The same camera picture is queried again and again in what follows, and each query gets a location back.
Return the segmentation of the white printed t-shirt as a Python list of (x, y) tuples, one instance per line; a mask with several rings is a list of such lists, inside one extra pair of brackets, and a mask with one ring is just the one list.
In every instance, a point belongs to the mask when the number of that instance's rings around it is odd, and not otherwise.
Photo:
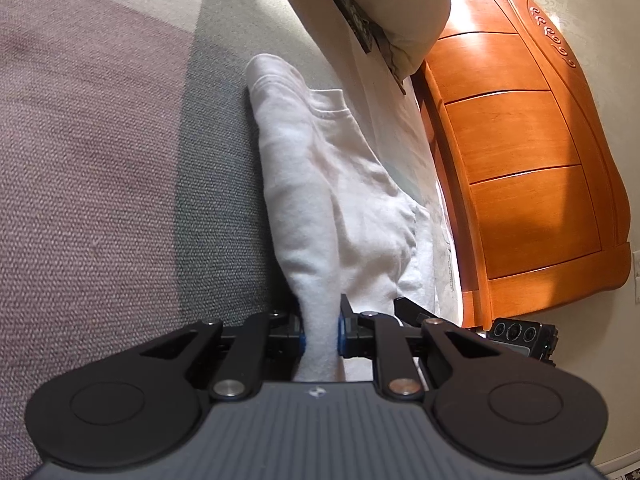
[(295, 378), (367, 380), (362, 359), (338, 354), (341, 300), (356, 312), (392, 314), (406, 297), (444, 315), (433, 222), (373, 154), (342, 90), (311, 89), (294, 66), (265, 53), (245, 77), (273, 248), (306, 337)]

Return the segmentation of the orange wooden headboard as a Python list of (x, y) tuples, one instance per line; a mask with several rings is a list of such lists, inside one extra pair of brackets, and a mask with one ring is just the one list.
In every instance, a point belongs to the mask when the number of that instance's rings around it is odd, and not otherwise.
[(576, 55), (534, 0), (451, 0), (412, 83), (456, 243), (465, 326), (625, 284), (623, 180)]

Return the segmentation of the floral pillow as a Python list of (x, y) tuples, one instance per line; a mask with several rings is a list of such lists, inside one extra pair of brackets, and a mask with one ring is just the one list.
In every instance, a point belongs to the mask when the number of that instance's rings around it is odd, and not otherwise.
[(360, 47), (378, 49), (398, 86), (421, 66), (448, 21), (451, 0), (333, 0)]

